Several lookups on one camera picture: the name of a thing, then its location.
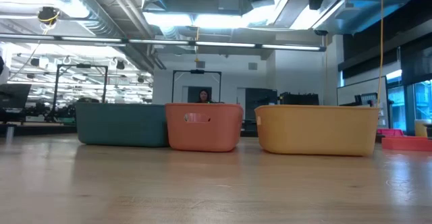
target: person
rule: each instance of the person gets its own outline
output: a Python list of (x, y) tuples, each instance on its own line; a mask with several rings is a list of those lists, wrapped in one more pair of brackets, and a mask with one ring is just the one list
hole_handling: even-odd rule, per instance
[(199, 93), (199, 100), (197, 103), (211, 103), (211, 95), (207, 89), (202, 89)]

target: black metal frame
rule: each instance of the black metal frame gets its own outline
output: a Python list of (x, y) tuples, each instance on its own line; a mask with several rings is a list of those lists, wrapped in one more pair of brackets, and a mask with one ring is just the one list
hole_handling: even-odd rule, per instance
[(53, 101), (53, 108), (51, 110), (51, 113), (55, 112), (55, 104), (57, 102), (57, 91), (59, 88), (59, 78), (61, 75), (63, 75), (66, 71), (62, 72), (60, 74), (60, 68), (67, 67), (66, 70), (68, 70), (71, 67), (77, 67), (77, 68), (85, 68), (90, 69), (92, 67), (99, 67), (99, 68), (105, 68), (105, 80), (103, 84), (103, 94), (102, 94), (102, 103), (105, 103), (105, 95), (107, 93), (107, 83), (108, 83), (108, 66), (106, 65), (88, 65), (88, 64), (76, 64), (76, 65), (65, 65), (65, 64), (59, 64), (57, 65), (57, 73), (55, 74), (55, 87), (54, 87), (54, 101)]
[(174, 84), (175, 84), (175, 76), (177, 72), (189, 72), (191, 74), (205, 74), (205, 73), (216, 73), (219, 74), (219, 102), (221, 101), (221, 86), (222, 86), (222, 72), (210, 72), (210, 71), (205, 71), (205, 70), (200, 70), (200, 69), (192, 69), (192, 70), (173, 70), (173, 82), (172, 82), (172, 87), (171, 87), (171, 103), (174, 102)]

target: yellow bin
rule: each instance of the yellow bin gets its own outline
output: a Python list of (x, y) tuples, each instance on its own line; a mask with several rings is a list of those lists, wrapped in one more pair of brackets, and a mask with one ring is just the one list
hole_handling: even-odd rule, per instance
[(369, 156), (378, 108), (269, 105), (255, 109), (259, 144), (279, 154)]

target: wooden table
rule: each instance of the wooden table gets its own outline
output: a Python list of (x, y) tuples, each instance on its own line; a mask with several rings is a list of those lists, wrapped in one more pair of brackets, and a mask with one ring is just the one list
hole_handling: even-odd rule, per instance
[(371, 158), (0, 143), (1, 223), (432, 223), (432, 153)]

